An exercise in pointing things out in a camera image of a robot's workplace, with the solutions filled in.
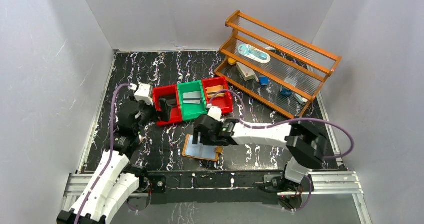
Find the orange card holder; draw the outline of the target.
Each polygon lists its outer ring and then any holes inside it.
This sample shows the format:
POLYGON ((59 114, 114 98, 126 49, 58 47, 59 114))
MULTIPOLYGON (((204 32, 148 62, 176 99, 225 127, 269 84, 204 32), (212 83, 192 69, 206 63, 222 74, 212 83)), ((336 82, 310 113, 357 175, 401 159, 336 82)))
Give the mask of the orange card holder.
POLYGON ((219 146, 203 145, 200 142, 194 144, 193 135, 188 134, 184 142, 182 156, 200 160, 218 161, 222 150, 219 146))

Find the silver VIP card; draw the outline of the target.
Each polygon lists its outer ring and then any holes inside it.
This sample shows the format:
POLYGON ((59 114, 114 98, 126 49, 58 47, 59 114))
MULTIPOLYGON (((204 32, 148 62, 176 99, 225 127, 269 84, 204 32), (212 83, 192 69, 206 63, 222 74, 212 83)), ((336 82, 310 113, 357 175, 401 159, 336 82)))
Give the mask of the silver VIP card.
POLYGON ((200 91, 184 92, 183 98, 202 98, 200 91))

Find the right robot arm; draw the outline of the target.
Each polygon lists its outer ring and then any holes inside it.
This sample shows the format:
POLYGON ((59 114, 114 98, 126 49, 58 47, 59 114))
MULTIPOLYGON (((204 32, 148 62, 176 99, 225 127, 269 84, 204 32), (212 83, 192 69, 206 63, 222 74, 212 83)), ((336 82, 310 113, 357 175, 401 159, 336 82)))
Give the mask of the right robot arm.
POLYGON ((312 170, 321 169, 327 135, 312 124, 312 118, 280 123, 250 123, 238 119, 219 121, 202 114, 194 121, 193 143, 208 146, 261 144, 286 149, 292 155, 283 180, 299 184, 312 170))

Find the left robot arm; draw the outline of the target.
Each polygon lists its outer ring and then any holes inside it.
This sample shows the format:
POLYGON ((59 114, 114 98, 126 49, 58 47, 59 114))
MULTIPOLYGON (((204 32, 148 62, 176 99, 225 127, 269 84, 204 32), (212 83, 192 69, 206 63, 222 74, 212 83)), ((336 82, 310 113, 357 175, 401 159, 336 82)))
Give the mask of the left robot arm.
POLYGON ((57 223, 109 223, 132 193, 165 192, 164 175, 130 163, 142 141, 141 128, 157 118, 150 97, 124 103, 118 112, 118 122, 111 116, 111 145, 104 150, 81 196, 69 210, 58 214, 57 223))

